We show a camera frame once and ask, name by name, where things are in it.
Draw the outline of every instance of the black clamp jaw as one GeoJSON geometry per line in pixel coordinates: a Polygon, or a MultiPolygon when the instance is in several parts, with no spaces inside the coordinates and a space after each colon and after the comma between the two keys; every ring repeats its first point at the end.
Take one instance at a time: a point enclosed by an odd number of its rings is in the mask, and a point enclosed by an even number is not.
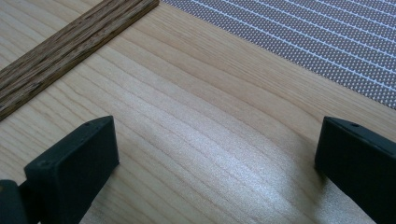
{"type": "Polygon", "coordinates": [[[396,143],[326,117],[315,164],[375,222],[396,223],[396,143]]]}
{"type": "Polygon", "coordinates": [[[79,223],[118,164],[113,117],[82,124],[26,165],[20,186],[0,180],[0,223],[79,223]]]}

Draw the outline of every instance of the cutting mat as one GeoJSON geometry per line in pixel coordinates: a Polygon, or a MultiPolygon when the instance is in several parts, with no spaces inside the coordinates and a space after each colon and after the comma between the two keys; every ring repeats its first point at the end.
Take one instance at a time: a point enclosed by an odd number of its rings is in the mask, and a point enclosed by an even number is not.
{"type": "Polygon", "coordinates": [[[163,1],[396,109],[394,0],[163,1]]]}

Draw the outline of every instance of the black plastic block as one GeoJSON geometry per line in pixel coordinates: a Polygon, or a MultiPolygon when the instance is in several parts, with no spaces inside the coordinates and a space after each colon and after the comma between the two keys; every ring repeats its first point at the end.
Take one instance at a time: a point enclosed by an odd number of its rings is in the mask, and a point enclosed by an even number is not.
{"type": "Polygon", "coordinates": [[[358,124],[323,120],[316,167],[377,223],[396,223],[396,144],[358,124]]]}
{"type": "Polygon", "coordinates": [[[87,122],[25,168],[27,183],[41,195],[41,223],[79,223],[119,164],[112,117],[87,122]]]}

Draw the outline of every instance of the oak strip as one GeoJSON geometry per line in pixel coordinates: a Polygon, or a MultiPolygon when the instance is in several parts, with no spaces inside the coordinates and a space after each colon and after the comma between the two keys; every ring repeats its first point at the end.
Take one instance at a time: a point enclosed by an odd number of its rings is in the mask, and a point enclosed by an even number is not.
{"type": "Polygon", "coordinates": [[[0,71],[0,120],[159,5],[105,0],[0,71]]]}

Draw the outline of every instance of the light wooden surface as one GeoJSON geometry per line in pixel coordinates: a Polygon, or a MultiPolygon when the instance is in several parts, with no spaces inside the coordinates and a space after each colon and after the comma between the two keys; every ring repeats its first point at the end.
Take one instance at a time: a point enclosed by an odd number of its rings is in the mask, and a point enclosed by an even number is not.
{"type": "MultiPolygon", "coordinates": [[[[0,68],[99,0],[0,0],[0,68]]],[[[120,167],[82,223],[372,223],[314,170],[323,116],[396,141],[394,110],[164,3],[0,123],[0,178],[84,121],[120,167]]]]}

